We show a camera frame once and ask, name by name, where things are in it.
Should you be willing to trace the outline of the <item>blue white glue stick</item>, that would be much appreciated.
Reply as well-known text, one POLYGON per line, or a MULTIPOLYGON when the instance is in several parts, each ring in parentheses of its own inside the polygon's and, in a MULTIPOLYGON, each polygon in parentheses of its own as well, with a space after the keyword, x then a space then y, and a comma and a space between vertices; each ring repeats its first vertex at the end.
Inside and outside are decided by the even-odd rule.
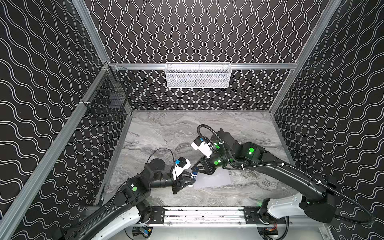
POLYGON ((194 183, 196 182, 196 177, 198 175, 198 172, 191 172, 191 183, 189 184, 189 187, 193 187, 194 183))

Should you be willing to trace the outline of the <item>lavender envelope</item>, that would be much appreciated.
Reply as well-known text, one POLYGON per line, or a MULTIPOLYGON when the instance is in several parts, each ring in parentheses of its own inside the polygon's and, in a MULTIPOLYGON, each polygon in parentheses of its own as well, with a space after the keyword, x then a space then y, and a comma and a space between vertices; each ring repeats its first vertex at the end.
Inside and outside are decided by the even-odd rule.
POLYGON ((229 171, 224 169, 216 169, 213 175, 205 175, 199 173, 196 176, 196 182, 194 183, 195 189, 202 188, 217 188, 226 185, 231 185, 231 178, 229 171))

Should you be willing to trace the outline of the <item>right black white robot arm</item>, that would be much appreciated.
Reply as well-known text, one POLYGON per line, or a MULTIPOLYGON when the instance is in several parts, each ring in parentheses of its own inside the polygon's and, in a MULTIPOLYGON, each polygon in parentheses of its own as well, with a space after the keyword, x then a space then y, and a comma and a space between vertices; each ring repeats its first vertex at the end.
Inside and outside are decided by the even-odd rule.
POLYGON ((335 195, 326 179, 312 180, 265 148, 252 143, 239 143, 229 132, 220 129, 211 138, 202 134, 194 139, 192 148, 203 156, 192 167, 194 173, 213 175, 218 168, 253 170, 270 176, 298 191, 297 194, 280 199, 263 200, 256 216, 267 225, 290 216, 307 216, 320 223, 330 223, 336 213, 335 195))

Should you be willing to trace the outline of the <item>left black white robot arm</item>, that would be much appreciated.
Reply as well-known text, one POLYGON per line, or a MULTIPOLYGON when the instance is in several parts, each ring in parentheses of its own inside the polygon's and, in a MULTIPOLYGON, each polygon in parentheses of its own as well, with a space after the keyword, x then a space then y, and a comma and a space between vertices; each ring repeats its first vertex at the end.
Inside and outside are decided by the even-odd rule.
POLYGON ((177 194, 196 181, 197 172, 188 172, 191 163, 180 157, 166 171, 166 163, 153 159, 144 170, 124 182, 115 195, 85 220, 71 228, 59 228, 54 240, 109 240, 123 229, 136 223, 148 224, 154 220, 153 208, 147 198, 152 189, 170 187, 177 194))

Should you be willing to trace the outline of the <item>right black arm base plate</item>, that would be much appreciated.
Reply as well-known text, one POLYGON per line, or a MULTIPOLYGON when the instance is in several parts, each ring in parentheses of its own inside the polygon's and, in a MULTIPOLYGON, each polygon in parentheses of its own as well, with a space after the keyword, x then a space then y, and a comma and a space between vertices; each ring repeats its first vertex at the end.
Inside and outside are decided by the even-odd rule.
POLYGON ((245 207, 243 212, 247 225, 274 226, 287 223, 285 217, 276 219, 270 216, 265 209, 260 210, 260 207, 245 207))

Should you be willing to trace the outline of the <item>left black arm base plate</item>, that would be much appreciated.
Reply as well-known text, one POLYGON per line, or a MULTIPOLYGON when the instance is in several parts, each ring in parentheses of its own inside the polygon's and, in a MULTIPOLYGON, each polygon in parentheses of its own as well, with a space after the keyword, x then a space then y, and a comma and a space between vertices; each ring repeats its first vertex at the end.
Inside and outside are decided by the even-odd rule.
POLYGON ((151 207, 145 211, 145 214, 141 217, 140 222, 142 224, 163 224, 165 218, 166 209, 163 207, 151 207))

